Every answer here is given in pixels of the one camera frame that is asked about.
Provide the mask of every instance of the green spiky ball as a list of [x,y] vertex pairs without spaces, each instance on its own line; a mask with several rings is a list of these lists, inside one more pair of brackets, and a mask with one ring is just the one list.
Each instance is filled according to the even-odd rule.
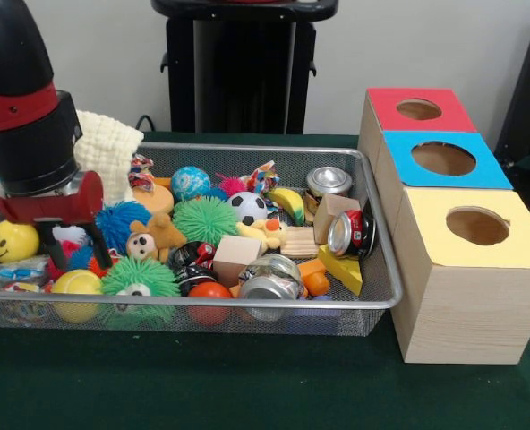
[[[115,296],[132,284],[143,284],[153,297],[179,297],[174,273],[156,260],[124,257],[102,278],[102,293]],[[168,305],[101,306],[99,318],[114,330],[161,330],[171,322],[175,308]]]
[[234,209],[217,197],[178,203],[173,222],[188,242],[199,240],[218,246],[221,237],[238,235]]

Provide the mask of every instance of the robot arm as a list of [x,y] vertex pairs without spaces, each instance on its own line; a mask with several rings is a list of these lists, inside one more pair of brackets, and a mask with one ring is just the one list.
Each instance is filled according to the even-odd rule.
[[11,222],[37,226],[57,267],[66,261],[54,225],[79,225],[101,267],[112,265],[94,224],[102,184],[81,172],[73,145],[81,137],[72,97],[56,91],[38,27],[23,0],[0,0],[0,210]]

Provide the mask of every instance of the yellow smiley face ball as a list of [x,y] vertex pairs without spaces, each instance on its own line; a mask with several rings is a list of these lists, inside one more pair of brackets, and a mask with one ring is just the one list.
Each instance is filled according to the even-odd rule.
[[33,226],[0,222],[0,262],[26,260],[38,251],[40,239]]

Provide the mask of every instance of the yellow ball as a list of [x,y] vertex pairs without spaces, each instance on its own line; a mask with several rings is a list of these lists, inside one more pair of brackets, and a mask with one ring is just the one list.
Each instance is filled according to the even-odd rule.
[[0,222],[0,262],[26,260],[38,251],[40,239],[33,226]]
[[[91,271],[69,271],[52,287],[53,293],[102,294],[101,281]],[[85,323],[98,313],[98,303],[54,303],[56,313],[69,323]]]

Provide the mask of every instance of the blue square panel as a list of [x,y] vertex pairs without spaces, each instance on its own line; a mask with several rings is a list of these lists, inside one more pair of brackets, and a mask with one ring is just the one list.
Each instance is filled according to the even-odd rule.
[[405,185],[513,189],[479,133],[386,132],[384,136]]

